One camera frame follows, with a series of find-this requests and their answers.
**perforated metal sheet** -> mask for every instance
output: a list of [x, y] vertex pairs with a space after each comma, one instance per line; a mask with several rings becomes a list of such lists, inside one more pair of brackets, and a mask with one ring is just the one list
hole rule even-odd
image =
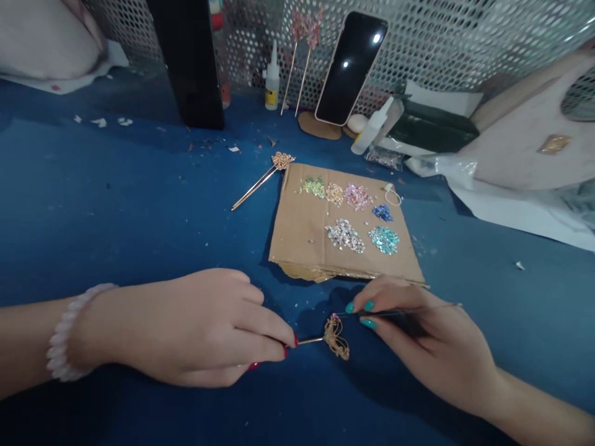
[[163, 54], [145, 0], [83, 0], [106, 36], [118, 42], [132, 66], [163, 65]]
[[563, 115], [573, 121], [595, 121], [595, 68], [571, 85], [560, 109]]
[[[162, 63], [144, 0], [86, 0], [107, 35], [135, 64]], [[593, 0], [327, 0], [301, 105], [314, 108], [345, 14], [380, 15], [389, 33], [355, 111], [369, 115], [405, 79], [442, 91], [482, 91], [490, 98], [595, 36]], [[295, 7], [314, 13], [318, 0], [226, 0], [227, 68], [236, 91], [262, 88], [262, 70], [277, 39], [281, 96], [294, 42]], [[295, 104], [307, 45], [297, 50], [288, 100]]]

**right hand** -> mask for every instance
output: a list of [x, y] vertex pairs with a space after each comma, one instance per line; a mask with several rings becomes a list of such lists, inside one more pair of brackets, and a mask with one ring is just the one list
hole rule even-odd
[[229, 386], [251, 363], [282, 361], [295, 347], [263, 301], [248, 276], [221, 268], [112, 289], [79, 316], [68, 355], [82, 369], [117, 362], [170, 384]]
[[415, 317], [429, 336], [417, 339], [382, 318], [362, 318], [425, 387], [476, 416], [489, 418], [505, 410], [507, 384], [483, 333], [462, 308], [432, 309], [446, 302], [390, 276], [371, 281], [353, 300], [352, 312], [361, 311], [370, 300], [374, 302], [372, 312], [428, 308]]

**pink fabric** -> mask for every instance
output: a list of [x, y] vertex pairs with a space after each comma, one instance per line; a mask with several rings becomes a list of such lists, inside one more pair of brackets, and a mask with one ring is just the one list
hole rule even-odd
[[107, 43], [81, 0], [0, 1], [0, 73], [75, 79], [105, 56]]

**smartphone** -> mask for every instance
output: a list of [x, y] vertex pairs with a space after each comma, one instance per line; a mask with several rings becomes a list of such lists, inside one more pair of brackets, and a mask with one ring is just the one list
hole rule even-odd
[[388, 29], [378, 17], [356, 11], [345, 16], [314, 113], [317, 120], [347, 123]]

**blue table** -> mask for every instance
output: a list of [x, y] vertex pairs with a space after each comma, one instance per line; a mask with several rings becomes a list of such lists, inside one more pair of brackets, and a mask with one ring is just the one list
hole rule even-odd
[[[500, 366], [595, 412], [592, 253], [480, 221], [442, 179], [391, 175], [353, 155], [345, 136], [308, 136], [260, 97], [235, 96], [224, 132], [189, 132], [163, 76], [113, 74], [65, 97], [0, 83], [0, 305], [221, 266], [245, 271], [300, 338], [318, 335], [364, 283], [292, 280], [268, 262], [281, 175], [230, 212], [270, 166], [270, 136], [302, 163], [397, 184], [432, 291], [464, 304]], [[118, 125], [121, 116], [134, 123]], [[106, 128], [89, 123], [101, 117]], [[348, 321], [345, 335], [348, 362], [311, 344], [223, 390], [175, 388], [117, 365], [49, 383], [0, 404], [0, 443], [509, 441], [425, 390], [367, 328]]]

